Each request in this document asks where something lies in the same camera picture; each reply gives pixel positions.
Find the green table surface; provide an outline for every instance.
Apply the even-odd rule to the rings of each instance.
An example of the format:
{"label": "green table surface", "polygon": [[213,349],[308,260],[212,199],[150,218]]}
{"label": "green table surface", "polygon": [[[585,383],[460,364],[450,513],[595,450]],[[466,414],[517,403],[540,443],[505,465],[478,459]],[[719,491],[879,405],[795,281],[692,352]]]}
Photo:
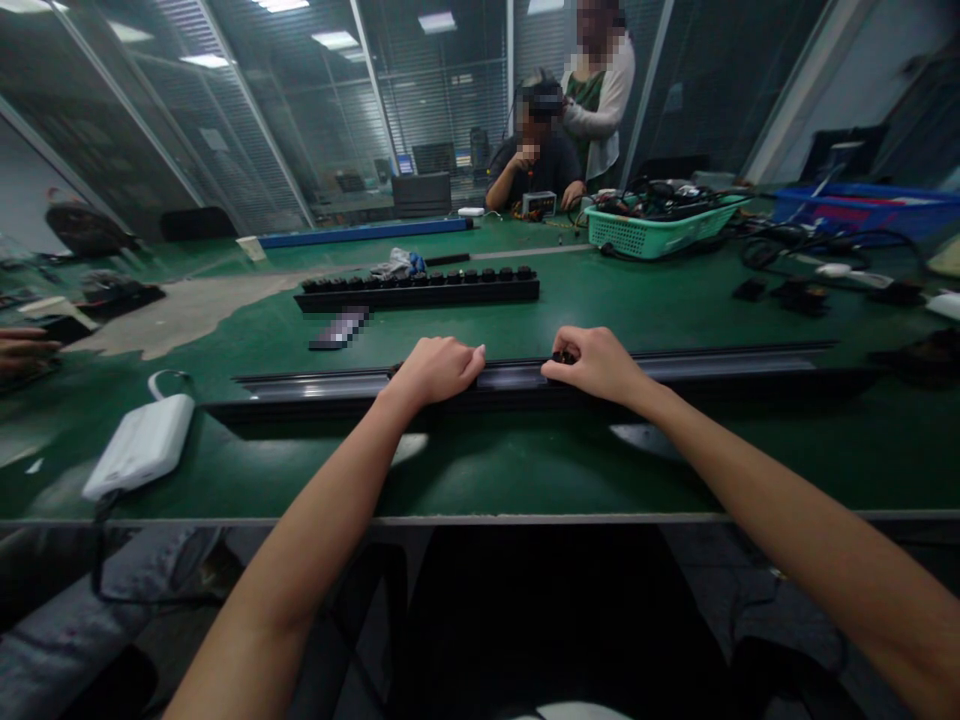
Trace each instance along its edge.
{"label": "green table surface", "polygon": [[[140,253],[144,281],[371,265],[400,245],[426,257],[456,252],[558,250],[570,231],[518,222],[397,241],[271,250],[249,262],[232,241]],[[875,253],[879,270],[909,269],[899,250]],[[238,374],[386,366],[424,335],[486,343],[490,360],[546,357],[564,324],[606,325],[631,351],[839,339],[824,366],[854,365],[946,327],[922,308],[831,293],[827,317],[812,319],[776,301],[733,300],[752,273],[735,246],[659,264],[602,257],[595,250],[479,260],[465,268],[529,264],[539,302],[377,312],[352,345],[309,352],[330,316],[304,316],[284,292],[243,307],[217,330],[144,362],[139,353],[64,356],[61,371],[0,399],[0,522],[87,521],[80,490],[124,413],[147,402],[147,378],[162,368],[191,374],[199,402],[242,399]],[[167,379],[172,391],[178,381]],[[960,392],[925,391],[884,378],[861,398],[804,408],[718,409],[718,419],[846,504],[872,517],[960,514]],[[127,497],[118,521],[242,523],[279,517],[349,432],[349,423],[257,428],[241,439],[197,412],[177,470]],[[27,469],[43,458],[39,471]],[[687,520],[722,510],[686,465],[619,440],[598,414],[525,412],[452,416],[404,436],[377,508],[388,522]]]}

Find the white power bank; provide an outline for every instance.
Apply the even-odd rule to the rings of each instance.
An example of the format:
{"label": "white power bank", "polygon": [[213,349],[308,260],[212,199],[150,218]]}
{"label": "white power bank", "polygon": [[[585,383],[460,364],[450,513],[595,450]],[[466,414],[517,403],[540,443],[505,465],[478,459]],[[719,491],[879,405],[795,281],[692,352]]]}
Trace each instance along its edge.
{"label": "white power bank", "polygon": [[123,416],[81,493],[96,502],[111,490],[130,491],[163,477],[180,462],[196,403],[171,395]]}

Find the hair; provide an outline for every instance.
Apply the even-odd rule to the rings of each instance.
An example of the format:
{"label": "hair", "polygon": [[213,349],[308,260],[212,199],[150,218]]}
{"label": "hair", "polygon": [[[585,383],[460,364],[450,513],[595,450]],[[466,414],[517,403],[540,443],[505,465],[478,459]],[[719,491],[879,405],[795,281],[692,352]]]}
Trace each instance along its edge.
{"label": "hair", "polygon": [[537,68],[520,86],[520,98],[534,119],[547,119],[563,109],[563,88],[548,70]]}

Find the blue plastic crate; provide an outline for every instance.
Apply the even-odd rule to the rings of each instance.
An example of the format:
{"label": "blue plastic crate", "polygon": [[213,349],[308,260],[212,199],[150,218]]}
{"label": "blue plastic crate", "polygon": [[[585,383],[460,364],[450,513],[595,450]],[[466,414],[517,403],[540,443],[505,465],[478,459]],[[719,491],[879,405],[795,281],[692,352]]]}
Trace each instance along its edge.
{"label": "blue plastic crate", "polygon": [[[883,228],[903,233],[922,243],[945,225],[960,220],[960,196],[928,192],[890,185],[835,183],[827,185],[817,197],[816,188],[788,188],[776,193],[773,210],[776,222],[818,225],[828,232],[858,232]],[[872,197],[881,200],[906,199],[910,205],[876,205],[830,196]],[[864,244],[896,243],[892,238],[867,236]]]}

